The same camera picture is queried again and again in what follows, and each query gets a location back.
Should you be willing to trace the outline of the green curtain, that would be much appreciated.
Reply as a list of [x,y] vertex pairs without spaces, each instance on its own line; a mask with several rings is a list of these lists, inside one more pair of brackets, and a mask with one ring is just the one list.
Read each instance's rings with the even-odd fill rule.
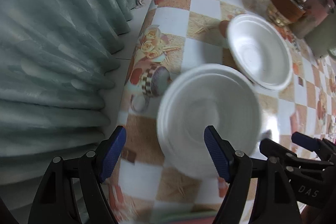
[[102,139],[135,0],[1,0],[1,164]]

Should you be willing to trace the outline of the iced drink plastic cup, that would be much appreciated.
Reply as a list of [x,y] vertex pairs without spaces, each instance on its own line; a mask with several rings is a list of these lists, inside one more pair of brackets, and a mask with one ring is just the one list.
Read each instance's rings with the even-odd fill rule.
[[306,13],[303,0],[270,0],[266,13],[279,27],[297,22]]

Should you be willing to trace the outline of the large white paper bowl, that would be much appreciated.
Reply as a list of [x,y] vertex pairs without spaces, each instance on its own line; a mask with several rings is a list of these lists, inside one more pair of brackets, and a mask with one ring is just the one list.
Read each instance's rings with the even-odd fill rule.
[[158,142],[166,160],[186,176],[217,176],[204,142],[207,126],[235,150],[248,156],[256,150],[261,107],[250,81],[233,68],[203,64],[183,72],[161,99]]

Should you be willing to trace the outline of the checkered patterned tablecloth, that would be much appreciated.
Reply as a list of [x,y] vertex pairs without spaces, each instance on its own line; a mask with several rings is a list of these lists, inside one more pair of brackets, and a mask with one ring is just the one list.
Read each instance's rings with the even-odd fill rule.
[[259,157],[271,138],[300,157],[299,131],[335,140],[335,74],[288,28],[263,22],[270,0],[152,0],[127,71],[118,123],[126,128],[109,180],[119,223],[159,223],[174,214],[217,211],[228,184],[204,142],[212,125],[236,150]]

